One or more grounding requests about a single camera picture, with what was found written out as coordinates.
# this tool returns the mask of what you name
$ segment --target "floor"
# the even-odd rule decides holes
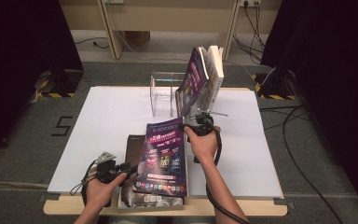
[[[109,49],[93,44],[95,41],[101,47],[107,46],[104,31],[72,31],[72,34],[75,42],[81,42],[76,46],[87,70],[76,97],[38,99],[14,128],[10,146],[0,148],[0,223],[71,223],[76,219],[76,216],[47,216],[43,213],[48,196],[46,188],[69,137],[52,138],[50,134],[57,132],[57,118],[62,114],[73,115],[66,125],[75,125],[79,108],[87,97],[86,88],[91,82],[92,85],[109,85],[116,71],[131,77],[131,69],[147,69],[147,74],[152,69],[181,69],[186,66],[193,47],[215,44],[213,34],[151,33],[151,39],[144,45],[130,44],[131,49],[125,48],[121,58],[113,60]],[[253,39],[251,35],[239,35],[239,38],[248,46]],[[242,76],[241,83],[238,81],[237,84],[251,90],[255,86],[250,75],[271,70],[253,62],[235,42],[231,45],[225,69],[228,75]],[[298,100],[257,101],[260,108],[300,103]],[[358,196],[341,167],[329,157],[307,110],[302,108],[297,111],[296,117],[285,126],[285,134],[282,134],[282,124],[289,112],[290,109],[278,108],[261,112],[289,212],[284,217],[251,217],[251,222],[339,223],[334,214],[337,213],[342,223],[358,223]],[[321,199],[318,192],[328,203]]]

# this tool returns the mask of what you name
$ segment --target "gray carpet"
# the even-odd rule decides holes
[[[19,186],[0,184],[0,223],[72,223],[74,216],[47,216],[43,213],[46,187],[76,123],[90,86],[148,86],[153,71],[185,72],[186,64],[83,63],[84,76],[73,98],[39,98],[22,113],[7,137],[8,147],[0,148],[0,182],[21,182]],[[267,68],[248,66],[253,73]],[[254,90],[252,79],[237,65],[225,66],[224,87]],[[298,100],[258,99],[260,108],[300,105]],[[252,223],[337,223],[337,219],[294,166],[286,149],[282,123],[291,109],[261,112],[268,145],[281,181],[289,213],[284,217],[250,217]],[[344,223],[358,223],[358,197],[345,173],[329,157],[324,141],[300,108],[286,124],[290,154],[307,179],[335,209]],[[62,125],[56,125],[62,116]]]

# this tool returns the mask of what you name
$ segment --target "person's right hand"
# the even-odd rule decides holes
[[[220,132],[220,127],[215,126],[215,129]],[[205,136],[198,136],[189,127],[185,127],[184,130],[190,138],[191,149],[200,163],[213,161],[217,150],[216,133],[211,132]]]

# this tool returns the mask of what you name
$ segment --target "wall outlet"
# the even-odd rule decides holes
[[[261,0],[241,0],[240,7],[244,7],[244,2],[245,1],[248,2],[248,7],[255,7],[255,4],[257,4],[257,3],[258,3],[259,6],[261,4]]]

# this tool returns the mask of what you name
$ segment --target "book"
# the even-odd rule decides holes
[[[201,54],[199,48],[193,48],[184,79],[175,91],[178,117],[187,115],[209,79]]]
[[[197,106],[202,111],[211,112],[225,77],[222,62],[223,48],[213,45],[207,51],[204,47],[200,47],[200,52],[209,79],[198,97]]]
[[[131,167],[136,166],[142,154],[142,148],[145,142],[145,135],[130,134],[127,138],[127,148],[125,162],[130,162]],[[180,209],[183,207],[184,199],[180,197],[162,196],[150,193],[135,192],[136,174],[130,175],[122,186],[118,194],[117,209],[120,210],[144,210],[151,208],[162,209]]]
[[[187,196],[183,117],[146,125],[146,137],[138,164],[136,192],[173,197]]]

